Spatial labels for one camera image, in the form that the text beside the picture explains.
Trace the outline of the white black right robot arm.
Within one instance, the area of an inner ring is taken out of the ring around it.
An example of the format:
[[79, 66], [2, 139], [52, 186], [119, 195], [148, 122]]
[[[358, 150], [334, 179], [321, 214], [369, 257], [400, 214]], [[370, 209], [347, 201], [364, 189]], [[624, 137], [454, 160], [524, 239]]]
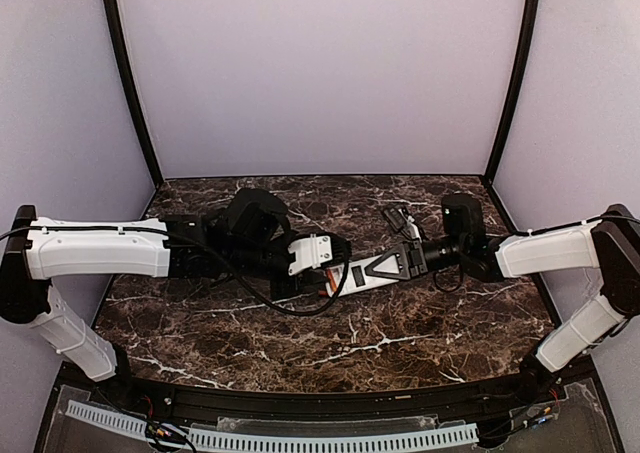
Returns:
[[481, 203], [442, 198], [444, 235], [412, 238], [364, 266], [368, 277], [408, 281], [449, 267], [485, 283], [559, 271], [598, 271], [599, 292], [524, 360], [524, 370], [555, 373], [639, 314], [639, 220], [621, 204], [595, 217], [508, 236], [487, 233]]

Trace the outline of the orange AAA battery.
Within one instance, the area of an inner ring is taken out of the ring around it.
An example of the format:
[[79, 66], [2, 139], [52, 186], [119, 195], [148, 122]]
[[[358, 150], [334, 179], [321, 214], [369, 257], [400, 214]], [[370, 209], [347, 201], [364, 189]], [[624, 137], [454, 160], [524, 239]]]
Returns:
[[333, 296], [338, 290], [339, 283], [342, 277], [341, 267], [331, 267], [326, 270], [327, 277], [327, 294]]

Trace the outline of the white red remote control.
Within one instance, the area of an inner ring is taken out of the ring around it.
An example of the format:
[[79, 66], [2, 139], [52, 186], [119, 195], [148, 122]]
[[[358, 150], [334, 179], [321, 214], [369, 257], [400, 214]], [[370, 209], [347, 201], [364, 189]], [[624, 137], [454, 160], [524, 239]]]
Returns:
[[[341, 267], [342, 277], [345, 276], [347, 278], [343, 288], [340, 291], [340, 297], [350, 295], [350, 294], [355, 294], [355, 293], [361, 293], [361, 292], [365, 292], [365, 291], [376, 289], [376, 288], [381, 288], [381, 287], [392, 285], [398, 282], [398, 279], [377, 278], [377, 277], [371, 277], [367, 275], [367, 273], [365, 272], [365, 266], [371, 263], [374, 259], [376, 259], [379, 256], [380, 255], [351, 262], [349, 264], [348, 273], [346, 275], [344, 274], [344, 266], [342, 264], [331, 266], [331, 267]], [[324, 296], [332, 297], [327, 294], [326, 286], [327, 286], [327, 282], [325, 283]]]

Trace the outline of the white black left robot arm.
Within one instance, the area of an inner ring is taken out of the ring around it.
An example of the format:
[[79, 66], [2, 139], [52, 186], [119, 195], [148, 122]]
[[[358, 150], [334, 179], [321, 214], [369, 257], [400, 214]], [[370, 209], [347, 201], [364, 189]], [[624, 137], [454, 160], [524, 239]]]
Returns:
[[55, 278], [257, 278], [270, 282], [273, 295], [297, 292], [323, 282], [320, 270], [338, 259], [339, 243], [328, 233], [296, 232], [288, 214], [277, 196], [251, 188], [208, 215], [134, 222], [65, 222], [22, 205], [1, 236], [1, 317], [36, 330], [95, 382], [124, 376], [125, 353], [67, 305]]

